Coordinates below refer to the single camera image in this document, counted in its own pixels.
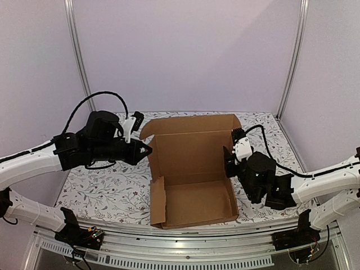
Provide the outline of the brown cardboard box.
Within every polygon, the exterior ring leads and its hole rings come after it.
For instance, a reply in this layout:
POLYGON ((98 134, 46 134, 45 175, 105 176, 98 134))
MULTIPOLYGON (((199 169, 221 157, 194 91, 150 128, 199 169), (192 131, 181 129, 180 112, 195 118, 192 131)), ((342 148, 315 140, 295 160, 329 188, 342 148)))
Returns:
POLYGON ((234 221, 239 216, 224 148, 241 123, 233 114, 152 119, 140 139, 151 138, 148 156, 150 225, 163 230, 234 221))

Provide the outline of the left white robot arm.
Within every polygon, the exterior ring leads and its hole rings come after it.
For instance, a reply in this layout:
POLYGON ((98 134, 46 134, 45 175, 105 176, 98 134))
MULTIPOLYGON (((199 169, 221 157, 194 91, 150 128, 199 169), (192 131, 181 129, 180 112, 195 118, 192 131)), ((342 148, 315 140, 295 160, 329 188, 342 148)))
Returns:
POLYGON ((71 244, 79 244, 84 233, 77 227, 72 211, 51 206, 60 185, 47 183, 46 178, 63 182, 66 171, 77 167, 94 169, 97 161, 137 165, 151 153, 149 145, 134 138, 100 140, 67 133, 31 150, 4 157, 1 159, 1 218, 61 231, 71 244))

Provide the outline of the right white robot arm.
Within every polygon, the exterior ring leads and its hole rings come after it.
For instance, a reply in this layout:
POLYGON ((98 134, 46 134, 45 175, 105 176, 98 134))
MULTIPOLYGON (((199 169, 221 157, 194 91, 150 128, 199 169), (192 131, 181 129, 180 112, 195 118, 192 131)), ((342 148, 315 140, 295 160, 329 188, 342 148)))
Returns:
POLYGON ((336 192, 331 200, 308 214, 306 223, 291 232, 291 241, 303 245, 329 223, 359 207, 359 154, 321 172, 276 175, 276 161, 261 152, 223 148, 227 177, 237 177, 252 204, 264 202, 266 207, 284 210, 314 197, 336 192))

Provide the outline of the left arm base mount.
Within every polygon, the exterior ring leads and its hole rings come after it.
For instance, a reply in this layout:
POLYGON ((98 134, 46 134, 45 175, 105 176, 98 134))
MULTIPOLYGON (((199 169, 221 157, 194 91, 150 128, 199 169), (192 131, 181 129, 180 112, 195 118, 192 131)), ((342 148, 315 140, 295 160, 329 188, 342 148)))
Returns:
POLYGON ((64 207, 60 210, 65 217, 65 226, 59 232, 55 232, 55 240, 70 246, 100 250, 105 235, 104 230, 96 226, 81 228, 72 210, 64 207))

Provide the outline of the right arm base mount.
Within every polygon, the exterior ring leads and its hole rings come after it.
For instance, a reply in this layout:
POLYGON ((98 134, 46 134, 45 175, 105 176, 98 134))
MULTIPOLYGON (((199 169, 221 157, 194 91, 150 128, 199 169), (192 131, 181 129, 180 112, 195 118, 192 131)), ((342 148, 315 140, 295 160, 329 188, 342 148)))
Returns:
POLYGON ((320 231, 310 227, 310 212, 311 210, 308 209, 299 215, 298 226, 296 228, 275 232, 271 235, 272 244, 276 251, 291 249, 320 240, 320 231))

